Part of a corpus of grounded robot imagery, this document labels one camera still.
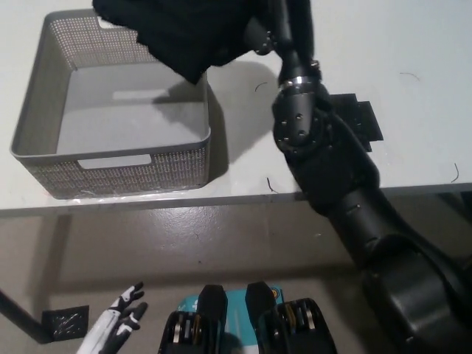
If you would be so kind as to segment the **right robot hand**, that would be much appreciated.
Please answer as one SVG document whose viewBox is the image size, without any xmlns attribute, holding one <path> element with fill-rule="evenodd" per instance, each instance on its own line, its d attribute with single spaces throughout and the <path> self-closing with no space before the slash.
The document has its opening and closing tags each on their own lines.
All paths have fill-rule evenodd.
<svg viewBox="0 0 472 354">
<path fill-rule="evenodd" d="M 280 90 L 321 79 L 314 60 L 314 30 L 310 1 L 257 1 L 243 33 L 244 44 L 258 55 L 275 52 L 282 61 Z"/>
</svg>

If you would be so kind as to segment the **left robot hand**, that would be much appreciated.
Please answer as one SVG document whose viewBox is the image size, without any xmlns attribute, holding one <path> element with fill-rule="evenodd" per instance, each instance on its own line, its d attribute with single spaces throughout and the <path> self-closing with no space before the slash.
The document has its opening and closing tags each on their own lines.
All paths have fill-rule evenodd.
<svg viewBox="0 0 472 354">
<path fill-rule="evenodd" d="M 143 287 L 144 283 L 138 282 L 119 295 L 111 305 L 101 313 L 98 320 L 86 334 L 76 353 L 99 353 L 104 348 L 120 316 L 128 309 L 132 302 L 144 296 L 145 292 L 142 290 Z"/>
</svg>

